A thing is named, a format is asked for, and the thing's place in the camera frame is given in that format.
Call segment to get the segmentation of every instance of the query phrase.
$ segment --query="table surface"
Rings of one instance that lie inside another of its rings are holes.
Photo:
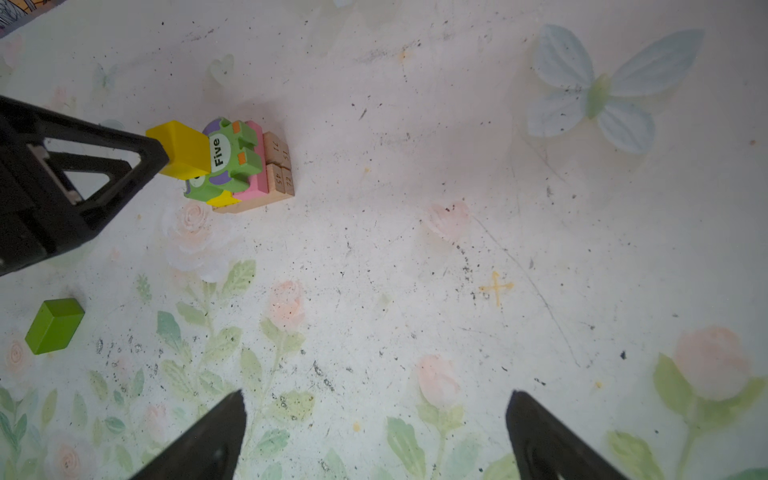
[[[254,120],[296,196],[214,214],[157,176],[0,278],[5,478],[127,478],[233,389],[239,478],[515,478],[514,389],[632,478],[764,468],[766,14],[68,0],[12,32],[2,94],[140,134]],[[71,343],[33,356],[68,297]]]

